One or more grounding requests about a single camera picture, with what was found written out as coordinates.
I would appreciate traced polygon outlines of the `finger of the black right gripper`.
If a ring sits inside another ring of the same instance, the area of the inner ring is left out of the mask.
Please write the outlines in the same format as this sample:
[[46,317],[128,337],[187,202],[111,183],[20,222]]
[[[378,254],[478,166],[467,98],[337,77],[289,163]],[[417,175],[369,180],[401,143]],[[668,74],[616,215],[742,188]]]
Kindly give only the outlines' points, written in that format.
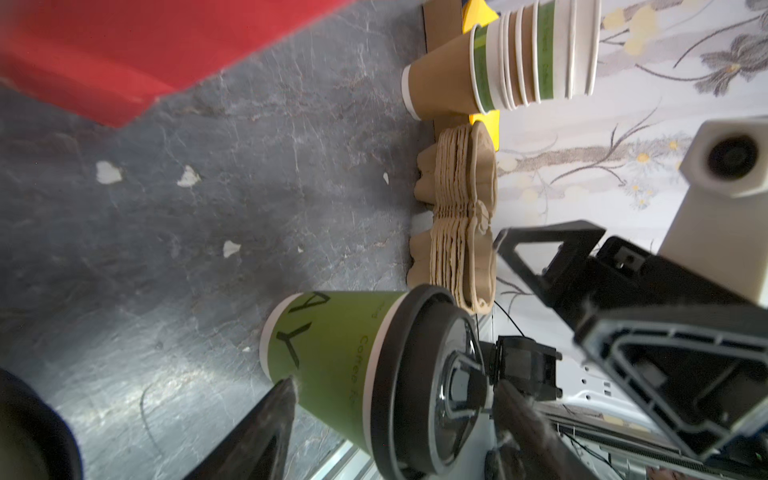
[[505,228],[493,246],[502,271],[500,302],[537,299],[555,312],[588,312],[591,281],[585,275],[606,230],[586,220]]
[[574,340],[689,457],[767,426],[764,311],[601,311]]

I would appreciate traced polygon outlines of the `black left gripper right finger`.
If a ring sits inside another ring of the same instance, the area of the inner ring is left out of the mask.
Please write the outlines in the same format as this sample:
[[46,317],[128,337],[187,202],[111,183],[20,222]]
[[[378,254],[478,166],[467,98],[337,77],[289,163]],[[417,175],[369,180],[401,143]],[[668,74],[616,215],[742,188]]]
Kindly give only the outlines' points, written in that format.
[[524,479],[596,479],[594,473],[559,439],[515,386],[500,380],[492,406],[497,431],[509,434],[522,462]]

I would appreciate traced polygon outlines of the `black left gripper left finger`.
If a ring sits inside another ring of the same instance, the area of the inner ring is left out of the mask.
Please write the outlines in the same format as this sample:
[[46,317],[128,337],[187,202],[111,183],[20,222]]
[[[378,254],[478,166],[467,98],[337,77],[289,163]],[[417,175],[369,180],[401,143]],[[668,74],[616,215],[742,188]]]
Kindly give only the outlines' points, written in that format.
[[278,381],[187,477],[283,479],[296,406],[295,380]]

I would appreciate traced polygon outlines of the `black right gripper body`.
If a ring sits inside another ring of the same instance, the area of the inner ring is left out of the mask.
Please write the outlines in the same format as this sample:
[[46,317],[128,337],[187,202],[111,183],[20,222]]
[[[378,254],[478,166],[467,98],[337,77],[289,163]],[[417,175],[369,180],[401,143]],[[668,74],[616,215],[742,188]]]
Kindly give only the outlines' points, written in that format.
[[578,334],[657,327],[671,336],[765,336],[767,309],[619,237],[578,242]]

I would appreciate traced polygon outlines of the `stack of pulp cup carriers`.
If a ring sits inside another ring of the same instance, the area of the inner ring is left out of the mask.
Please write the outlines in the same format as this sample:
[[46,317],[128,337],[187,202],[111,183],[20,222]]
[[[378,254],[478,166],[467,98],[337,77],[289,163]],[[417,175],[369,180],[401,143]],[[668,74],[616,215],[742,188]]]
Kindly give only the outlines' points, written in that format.
[[432,226],[409,240],[410,288],[447,289],[459,307],[487,315],[496,294],[491,220],[498,178],[493,140],[482,122],[444,130],[416,160],[414,197],[432,212]]

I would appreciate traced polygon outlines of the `yellow paper napkins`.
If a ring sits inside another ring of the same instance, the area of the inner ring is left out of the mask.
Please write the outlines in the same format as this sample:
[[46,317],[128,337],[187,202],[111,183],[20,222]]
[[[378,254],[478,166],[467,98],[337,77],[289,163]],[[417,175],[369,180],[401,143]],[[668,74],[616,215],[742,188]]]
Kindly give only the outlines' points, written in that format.
[[497,57],[498,48],[488,46],[489,24],[497,22],[499,14],[492,10],[486,1],[464,1],[462,3],[462,32],[473,34],[474,72],[476,74],[481,111],[468,117],[469,123],[482,122],[485,124],[494,149],[500,149],[500,111],[503,106],[500,97],[492,99],[491,85],[493,81],[489,76],[491,53]]

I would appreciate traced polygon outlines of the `stack of paper cups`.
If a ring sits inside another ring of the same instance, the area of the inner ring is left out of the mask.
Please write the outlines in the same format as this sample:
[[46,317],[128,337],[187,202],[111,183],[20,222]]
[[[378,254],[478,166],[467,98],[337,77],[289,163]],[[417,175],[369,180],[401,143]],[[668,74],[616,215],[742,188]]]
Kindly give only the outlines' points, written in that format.
[[[590,95],[596,86],[601,29],[598,1],[535,1],[489,24],[492,99],[502,110]],[[416,120],[481,111],[473,34],[461,33],[404,68],[404,105]]]

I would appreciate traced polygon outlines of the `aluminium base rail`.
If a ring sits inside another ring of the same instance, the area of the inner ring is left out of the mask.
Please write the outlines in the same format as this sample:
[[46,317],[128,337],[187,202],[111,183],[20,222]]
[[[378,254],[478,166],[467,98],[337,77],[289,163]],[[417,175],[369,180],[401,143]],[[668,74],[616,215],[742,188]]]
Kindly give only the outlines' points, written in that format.
[[707,460],[686,456],[647,423],[565,402],[505,404],[451,419],[408,421],[372,437],[370,450],[346,441],[311,479],[764,479],[767,437]]

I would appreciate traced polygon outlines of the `stack of black cup lids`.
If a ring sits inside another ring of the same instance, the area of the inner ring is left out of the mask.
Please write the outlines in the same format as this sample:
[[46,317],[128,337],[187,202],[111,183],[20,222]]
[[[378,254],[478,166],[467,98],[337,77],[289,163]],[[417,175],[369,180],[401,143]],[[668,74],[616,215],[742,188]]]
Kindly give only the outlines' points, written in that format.
[[6,370],[1,371],[1,477],[84,477],[70,427],[32,387]]

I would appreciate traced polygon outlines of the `red white paper bag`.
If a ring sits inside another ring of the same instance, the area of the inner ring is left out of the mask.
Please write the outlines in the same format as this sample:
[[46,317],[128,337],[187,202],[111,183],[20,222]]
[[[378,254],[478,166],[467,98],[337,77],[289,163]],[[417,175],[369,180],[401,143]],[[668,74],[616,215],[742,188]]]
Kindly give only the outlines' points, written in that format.
[[1,83],[121,127],[341,1],[4,1]]

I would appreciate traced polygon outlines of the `black cup lid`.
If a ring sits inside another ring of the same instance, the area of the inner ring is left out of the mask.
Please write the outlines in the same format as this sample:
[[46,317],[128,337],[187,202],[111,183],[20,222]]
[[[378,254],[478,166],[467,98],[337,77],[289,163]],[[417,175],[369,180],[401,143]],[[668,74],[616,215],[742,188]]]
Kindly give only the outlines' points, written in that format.
[[371,454],[382,477],[448,473],[487,387],[472,316],[442,287],[408,292],[387,331],[373,386]]

